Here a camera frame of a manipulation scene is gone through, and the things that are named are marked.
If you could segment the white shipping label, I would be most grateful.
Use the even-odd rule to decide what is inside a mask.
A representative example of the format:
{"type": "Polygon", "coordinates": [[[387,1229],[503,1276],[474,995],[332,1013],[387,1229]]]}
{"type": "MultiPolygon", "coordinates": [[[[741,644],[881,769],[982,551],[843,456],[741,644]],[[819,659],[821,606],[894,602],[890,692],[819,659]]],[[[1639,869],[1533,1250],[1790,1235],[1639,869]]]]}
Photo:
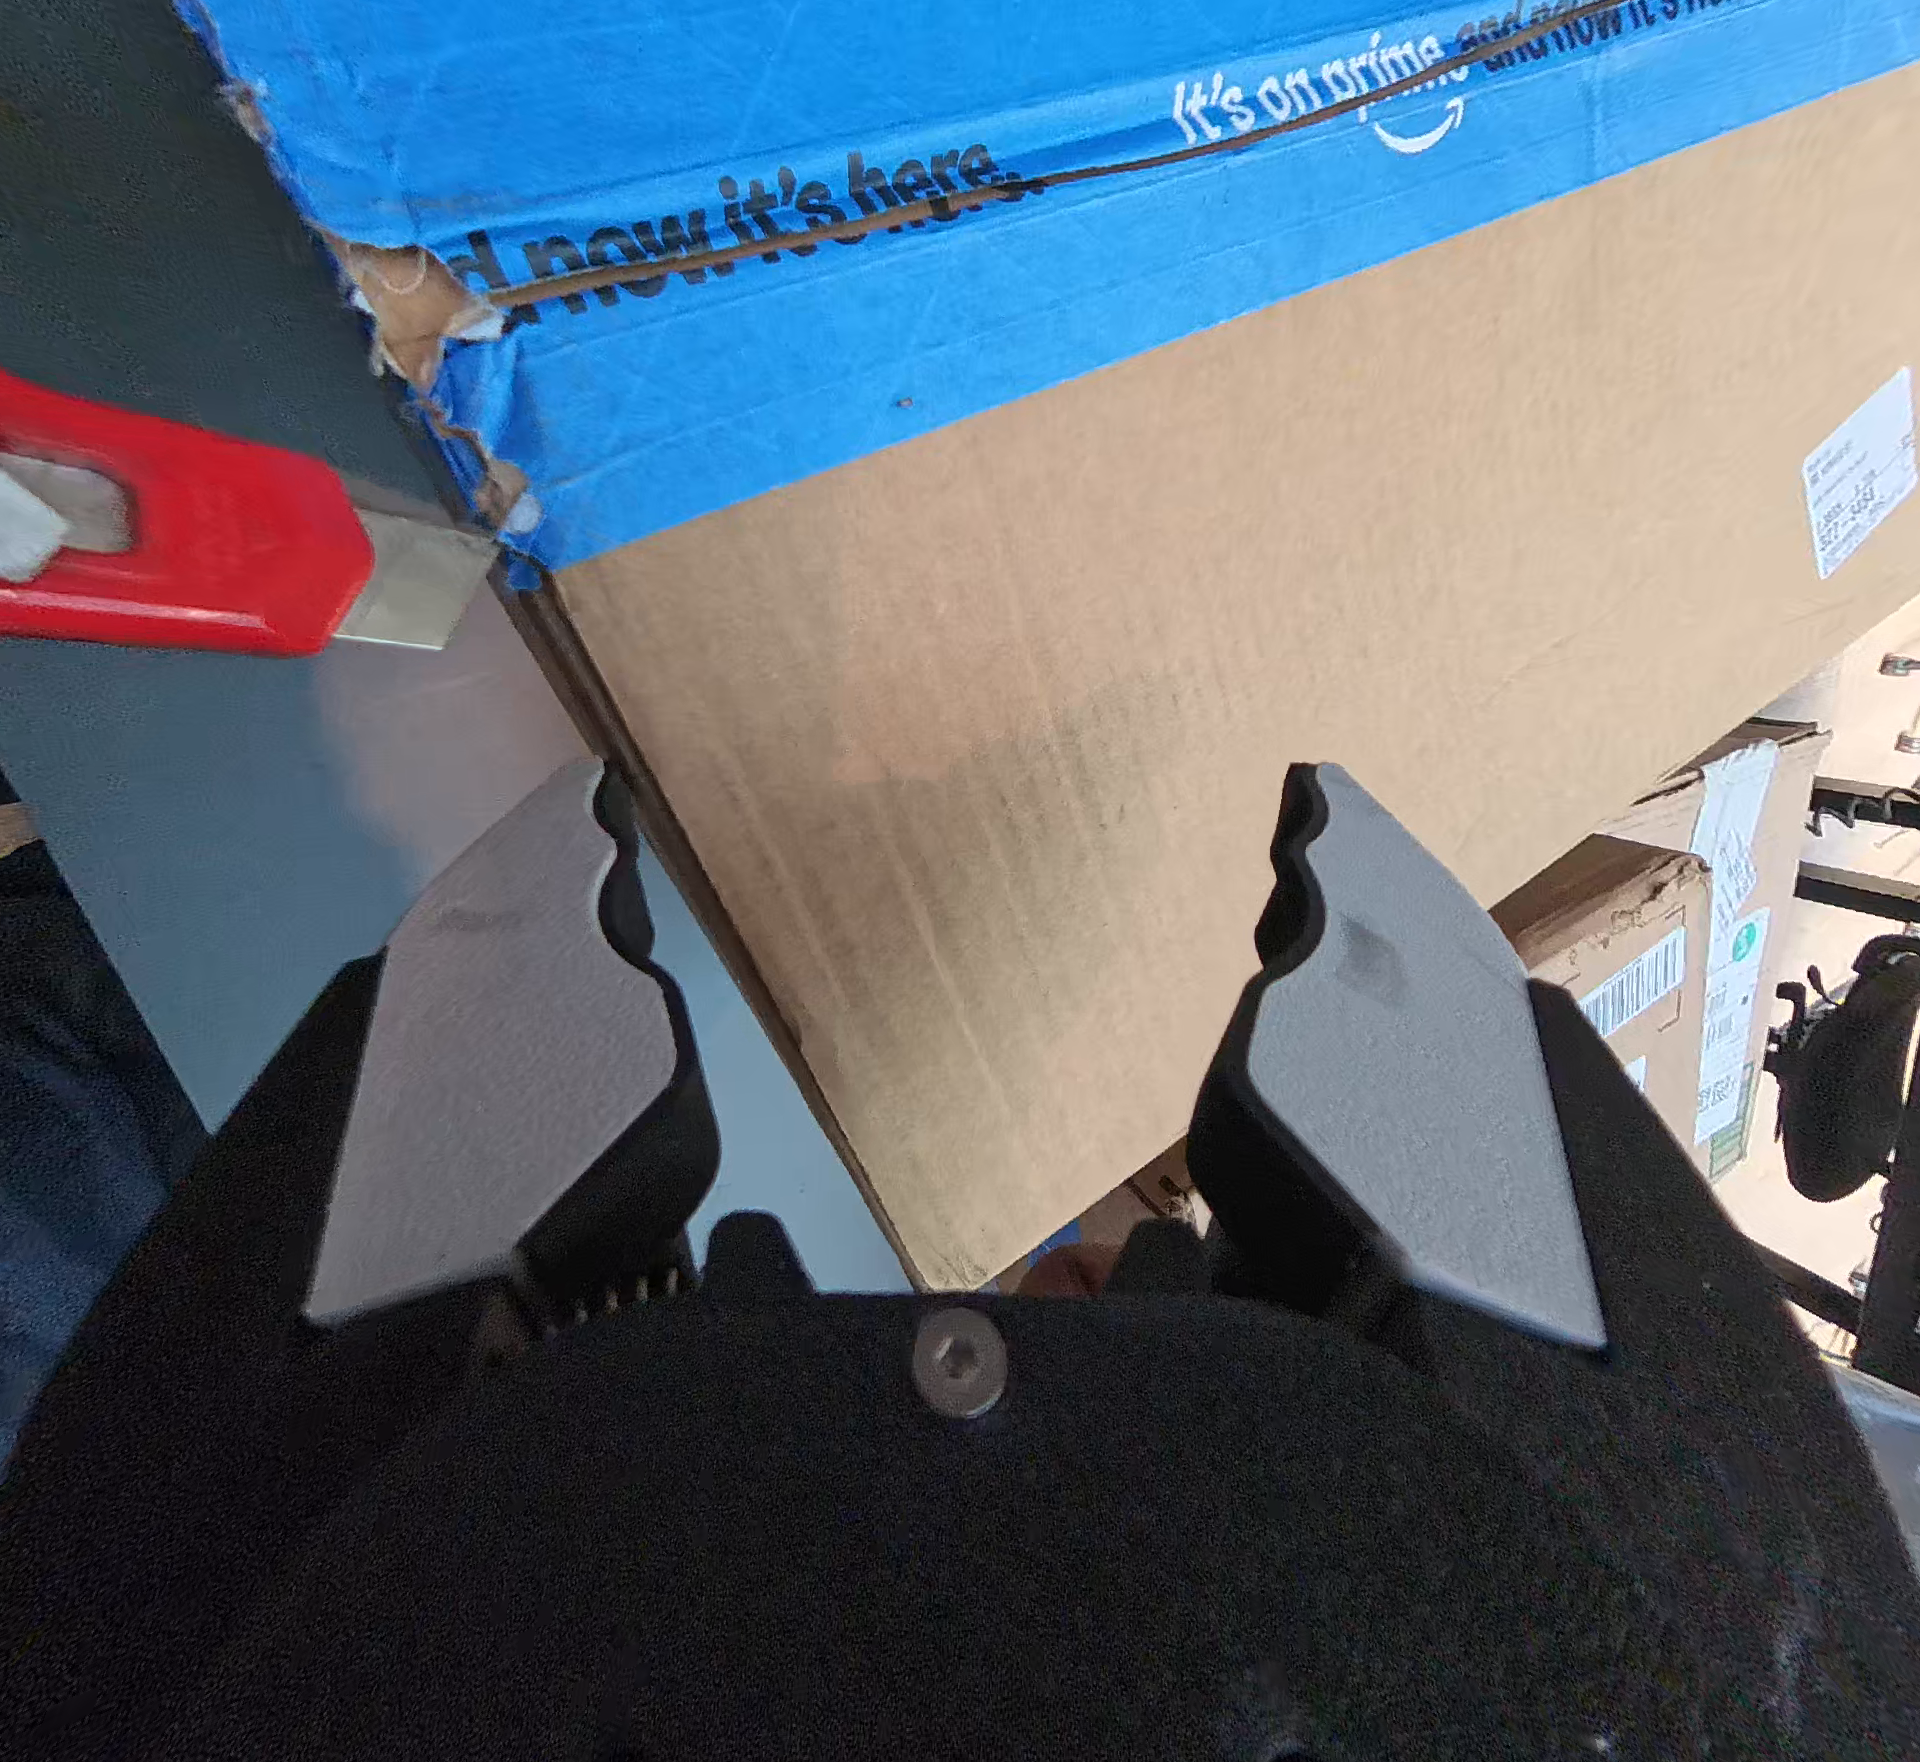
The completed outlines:
{"type": "Polygon", "coordinates": [[[1830,581],[1917,487],[1911,370],[1897,368],[1801,468],[1816,576],[1830,581]]]}

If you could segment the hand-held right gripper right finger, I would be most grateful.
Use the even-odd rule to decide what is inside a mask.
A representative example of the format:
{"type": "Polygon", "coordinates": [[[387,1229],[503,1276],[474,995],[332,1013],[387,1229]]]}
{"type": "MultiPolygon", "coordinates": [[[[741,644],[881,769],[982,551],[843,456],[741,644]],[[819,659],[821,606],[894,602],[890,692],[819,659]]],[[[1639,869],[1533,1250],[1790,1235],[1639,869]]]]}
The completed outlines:
{"type": "Polygon", "coordinates": [[[1604,1350],[1512,946],[1343,765],[1288,765],[1268,858],[1188,1124],[1227,1286],[1316,1317],[1414,1292],[1604,1350]]]}

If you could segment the red box cutter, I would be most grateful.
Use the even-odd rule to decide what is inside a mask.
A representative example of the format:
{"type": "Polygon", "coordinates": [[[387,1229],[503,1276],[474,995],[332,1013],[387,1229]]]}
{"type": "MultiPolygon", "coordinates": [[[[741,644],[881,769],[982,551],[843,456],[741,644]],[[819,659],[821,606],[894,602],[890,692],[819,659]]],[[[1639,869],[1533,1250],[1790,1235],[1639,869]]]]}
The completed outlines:
{"type": "Polygon", "coordinates": [[[9,638],[309,657],[439,649],[492,540],[364,507],[302,454],[2,374],[9,638]]]}

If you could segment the small cardboard box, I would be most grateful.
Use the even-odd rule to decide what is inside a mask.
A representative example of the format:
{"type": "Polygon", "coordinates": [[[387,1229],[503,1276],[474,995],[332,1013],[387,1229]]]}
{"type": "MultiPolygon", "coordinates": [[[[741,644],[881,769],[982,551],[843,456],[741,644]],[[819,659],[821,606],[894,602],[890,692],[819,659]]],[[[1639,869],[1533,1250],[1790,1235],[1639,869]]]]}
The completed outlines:
{"type": "Polygon", "coordinates": [[[1693,1148],[1711,954],[1711,869],[1593,835],[1491,908],[1530,978],[1563,988],[1693,1148]]]}
{"type": "Polygon", "coordinates": [[[1709,866],[1697,1093],[1675,1131],[1709,1181],[1747,1157],[1785,959],[1789,903],[1825,735],[1804,721],[1742,723],[1679,765],[1604,835],[1709,866]]]}

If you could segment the blue packing tape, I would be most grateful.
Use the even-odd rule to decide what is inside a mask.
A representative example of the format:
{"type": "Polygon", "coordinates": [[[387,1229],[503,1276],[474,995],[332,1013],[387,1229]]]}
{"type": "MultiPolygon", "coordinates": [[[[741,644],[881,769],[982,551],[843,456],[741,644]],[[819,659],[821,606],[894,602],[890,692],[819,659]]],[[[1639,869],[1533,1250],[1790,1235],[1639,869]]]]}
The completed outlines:
{"type": "Polygon", "coordinates": [[[182,0],[549,573],[1915,69],[1915,0],[182,0]]]}

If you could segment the black office chair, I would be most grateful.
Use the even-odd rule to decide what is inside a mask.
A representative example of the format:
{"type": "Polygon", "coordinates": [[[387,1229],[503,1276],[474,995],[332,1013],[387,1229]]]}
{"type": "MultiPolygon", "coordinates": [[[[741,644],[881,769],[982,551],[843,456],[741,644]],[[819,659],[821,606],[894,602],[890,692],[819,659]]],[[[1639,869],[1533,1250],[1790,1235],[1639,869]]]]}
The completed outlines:
{"type": "Polygon", "coordinates": [[[1915,1079],[1917,937],[1869,937],[1844,992],[1816,965],[1778,983],[1790,1005],[1764,1071],[1778,1083],[1776,1136],[1790,1185],[1834,1203],[1892,1169],[1915,1079]]]}

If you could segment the person's leg in dark jeans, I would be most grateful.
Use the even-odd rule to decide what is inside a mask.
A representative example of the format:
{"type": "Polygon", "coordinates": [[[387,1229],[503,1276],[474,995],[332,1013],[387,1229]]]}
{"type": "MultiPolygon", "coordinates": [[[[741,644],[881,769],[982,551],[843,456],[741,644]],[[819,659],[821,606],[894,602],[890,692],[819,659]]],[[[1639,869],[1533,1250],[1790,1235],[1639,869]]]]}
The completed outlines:
{"type": "Polygon", "coordinates": [[[2,1460],[208,1133],[2,783],[2,1460]]]}

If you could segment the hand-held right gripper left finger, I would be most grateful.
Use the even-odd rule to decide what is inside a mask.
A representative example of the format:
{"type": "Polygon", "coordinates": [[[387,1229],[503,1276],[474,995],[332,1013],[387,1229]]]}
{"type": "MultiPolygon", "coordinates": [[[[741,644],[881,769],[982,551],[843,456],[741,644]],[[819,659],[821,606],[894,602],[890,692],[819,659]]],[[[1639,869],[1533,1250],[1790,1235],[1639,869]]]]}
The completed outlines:
{"type": "Polygon", "coordinates": [[[700,1288],[718,1122],[656,956],[639,819],[563,765],[417,896],[379,956],[305,1315],[339,1328],[463,1286],[541,1320],[700,1288]]]}

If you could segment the large cardboard box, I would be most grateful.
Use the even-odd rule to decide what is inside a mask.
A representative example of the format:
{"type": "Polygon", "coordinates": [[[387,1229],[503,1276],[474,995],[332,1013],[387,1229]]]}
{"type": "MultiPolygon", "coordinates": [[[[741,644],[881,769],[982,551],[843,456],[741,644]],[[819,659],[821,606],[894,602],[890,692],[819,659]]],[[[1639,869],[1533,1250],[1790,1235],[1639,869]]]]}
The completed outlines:
{"type": "MultiPolygon", "coordinates": [[[[463,482],[419,380],[569,284],[314,229],[463,482]]],[[[515,468],[467,499],[905,1273],[969,1288],[1185,1124],[1284,765],[1492,901],[1913,595],[1915,494],[1819,581],[1801,482],[1902,367],[1915,69],[558,573],[515,468]]]]}

